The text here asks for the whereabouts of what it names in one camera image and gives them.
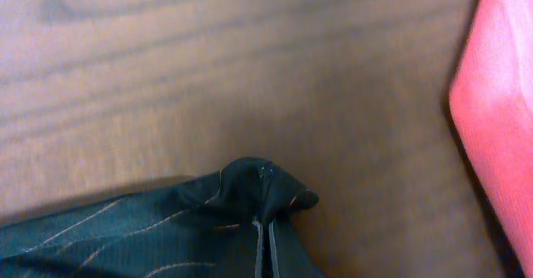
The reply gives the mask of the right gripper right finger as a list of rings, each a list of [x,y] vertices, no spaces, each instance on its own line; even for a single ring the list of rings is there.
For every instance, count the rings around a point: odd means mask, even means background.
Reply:
[[[277,258],[276,238],[275,238],[275,221],[272,221],[268,226],[269,243],[271,252],[271,271],[273,278],[280,278],[279,263]]]

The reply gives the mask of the black orange-patterned jersey shirt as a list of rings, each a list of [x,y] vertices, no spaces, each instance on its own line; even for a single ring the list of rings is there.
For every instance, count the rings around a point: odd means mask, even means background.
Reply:
[[[120,196],[1,231],[4,277],[252,277],[257,219],[262,277],[318,277],[290,215],[319,201],[270,161],[243,157],[195,180]]]

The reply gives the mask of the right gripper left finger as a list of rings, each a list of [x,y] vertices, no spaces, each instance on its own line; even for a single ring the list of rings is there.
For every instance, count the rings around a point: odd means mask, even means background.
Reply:
[[[262,278],[262,260],[263,260],[263,245],[264,245],[264,229],[262,224],[254,219],[252,224],[257,229],[257,251],[256,251],[256,260],[254,265],[254,278]]]

